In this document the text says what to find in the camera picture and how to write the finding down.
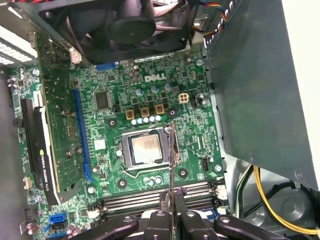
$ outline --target dell logo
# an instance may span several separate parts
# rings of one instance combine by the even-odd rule
[[[167,77],[165,76],[164,73],[161,73],[161,76],[160,74],[157,74],[157,75],[151,75],[151,76],[144,76],[144,81],[146,83],[149,83],[151,81],[159,81],[159,80],[166,80]]]

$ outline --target cable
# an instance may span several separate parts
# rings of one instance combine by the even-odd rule
[[[264,193],[264,190],[262,188],[259,167],[254,166],[253,168],[254,168],[254,178],[255,178],[255,182],[256,182],[256,186],[258,188],[259,194],[260,194],[262,201],[265,204],[266,208],[268,209],[268,211],[272,215],[272,217],[274,217],[279,223],[281,223],[283,226],[285,226],[286,228],[288,228],[292,231],[295,231],[295,232],[298,232],[301,234],[316,235],[318,233],[317,229],[308,229],[308,228],[294,225],[294,224],[284,220],[277,213],[275,213],[275,211],[271,208],[270,204],[268,203],[268,200],[267,200],[265,193]]]
[[[272,186],[271,190],[269,190],[266,193],[265,197],[266,197],[267,200],[269,200],[275,194],[280,192],[282,189],[289,188],[289,187],[294,188],[295,184],[292,181],[283,182],[283,183],[280,183],[280,184],[275,184],[275,185]],[[254,213],[255,211],[257,211],[262,206],[263,206],[263,202],[262,202],[262,200],[260,200],[254,206],[252,206],[247,211],[245,211],[245,213],[243,213],[243,218],[248,217],[250,214]]]
[[[158,168],[158,169],[150,169],[150,170],[143,170],[143,171],[139,171],[135,176],[134,175],[131,175],[130,173],[128,173],[127,171],[125,171],[124,167],[121,166],[122,168],[122,172],[126,175],[128,175],[129,177],[133,178],[133,179],[136,179],[137,177],[139,177],[140,174],[143,174],[143,173],[150,173],[150,172],[155,172],[155,171],[161,171],[161,170],[167,170],[169,169],[169,167],[163,167],[163,168]]]
[[[226,23],[228,22],[228,18],[226,16],[225,9],[217,2],[202,2],[200,4],[204,7],[214,7],[220,11],[222,19],[223,19],[222,27],[220,27],[219,31],[214,30],[214,31],[209,31],[209,32],[203,31],[194,25],[192,26],[192,28],[196,32],[203,34],[204,37],[212,36],[212,35],[215,35],[216,33],[221,33],[223,31],[223,29],[225,28]]]
[[[243,214],[243,191],[245,189],[245,185],[247,184],[251,174],[253,172],[253,165],[248,165],[245,169],[244,173],[242,174],[240,180],[236,185],[236,197],[235,197],[235,216],[240,218]]]

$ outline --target yellow wire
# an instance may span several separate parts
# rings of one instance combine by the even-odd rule
[[[282,225],[284,225],[288,229],[291,229],[295,232],[302,233],[302,234],[308,234],[308,235],[316,235],[318,233],[317,229],[308,229],[308,228],[294,225],[294,224],[284,220],[282,217],[280,217],[278,214],[275,213],[275,211],[271,208],[270,204],[268,203],[268,200],[265,196],[264,190],[262,189],[259,168],[257,166],[254,166],[253,169],[254,169],[255,182],[256,182],[256,186],[258,188],[259,194],[260,194],[265,206],[268,208],[268,210],[274,216],[274,218],[277,219]]]

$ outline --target cpu socket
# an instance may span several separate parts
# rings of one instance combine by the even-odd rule
[[[169,164],[170,148],[165,127],[123,133],[118,150],[122,150],[119,157],[129,171]]]

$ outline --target black fan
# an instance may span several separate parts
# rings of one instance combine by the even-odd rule
[[[168,5],[152,0],[67,5],[56,0],[40,5],[42,18],[90,62],[100,64],[184,49],[199,0]]]

